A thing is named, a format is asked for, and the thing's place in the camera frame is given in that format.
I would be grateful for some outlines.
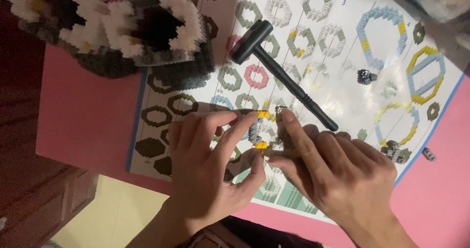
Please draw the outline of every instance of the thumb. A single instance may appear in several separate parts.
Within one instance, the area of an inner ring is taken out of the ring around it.
[[[256,191],[266,180],[266,173],[264,172],[264,156],[258,154],[251,163],[251,172],[240,183],[236,184],[237,197],[243,200],[250,200],[255,195]]]
[[[295,163],[291,159],[282,156],[273,157],[267,162],[274,167],[279,168],[284,175],[290,179],[290,182],[295,185],[297,190],[312,202],[311,199],[314,196],[314,184],[305,165]]]

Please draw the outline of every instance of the left hand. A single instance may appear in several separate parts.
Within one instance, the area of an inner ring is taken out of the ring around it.
[[[234,112],[190,113],[184,121],[170,124],[173,191],[166,204],[185,221],[190,233],[245,208],[266,179],[263,156],[257,155],[243,182],[223,181],[236,144],[256,118],[256,112],[244,115],[222,134],[213,151],[214,135],[237,119]]]

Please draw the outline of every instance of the printed diagram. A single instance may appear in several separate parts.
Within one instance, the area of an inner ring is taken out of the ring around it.
[[[131,145],[130,172],[171,180],[168,125],[191,112],[260,111],[226,167],[224,180],[233,183],[243,181],[250,173],[256,152],[290,148],[277,143],[284,134],[278,129],[276,107],[288,107],[303,125],[315,124],[324,130],[255,56],[241,65],[230,60],[238,41],[260,19],[273,24],[262,47],[338,122],[339,131],[381,151],[395,164],[400,177],[420,154],[429,161],[436,160],[424,148],[425,141],[445,110],[461,70],[438,52],[426,35],[425,24],[407,15],[395,2],[188,1],[200,11],[213,48],[202,48],[202,54],[195,55],[196,65],[183,68],[197,72],[200,67],[213,65],[214,72],[183,82],[168,71],[148,69],[141,89],[135,142]],[[231,11],[216,13],[214,9],[229,2]],[[379,42],[374,32],[382,31],[369,29],[376,20],[390,29],[387,34],[381,33],[384,39]],[[411,42],[407,41],[407,28],[413,31]],[[383,48],[391,49],[400,61],[393,71],[387,67],[388,59],[381,57]],[[219,58],[208,58],[209,50]],[[168,87],[174,80],[181,81],[177,89]],[[214,137],[211,148],[218,142],[219,138]],[[332,223],[280,169],[267,163],[264,167],[267,179],[253,202]]]

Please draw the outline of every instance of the pink surface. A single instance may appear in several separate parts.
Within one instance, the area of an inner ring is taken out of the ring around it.
[[[125,171],[139,79],[100,78],[48,45],[37,154],[169,194],[168,182]],[[392,197],[393,210],[421,247],[470,246],[468,96],[470,79],[465,78],[428,143],[438,160],[420,156]],[[338,226],[300,215],[254,203],[236,215],[334,248],[354,247]]]

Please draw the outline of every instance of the black rubber mallet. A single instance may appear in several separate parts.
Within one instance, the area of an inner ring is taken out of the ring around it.
[[[338,125],[330,119],[320,106],[316,104],[305,91],[298,86],[286,71],[263,49],[261,43],[273,31],[273,26],[267,20],[258,20],[246,32],[241,40],[235,45],[231,51],[232,60],[241,65],[251,54],[263,63],[275,77],[285,85],[285,87],[294,95],[310,112],[312,112],[320,122],[329,130],[337,131]]]

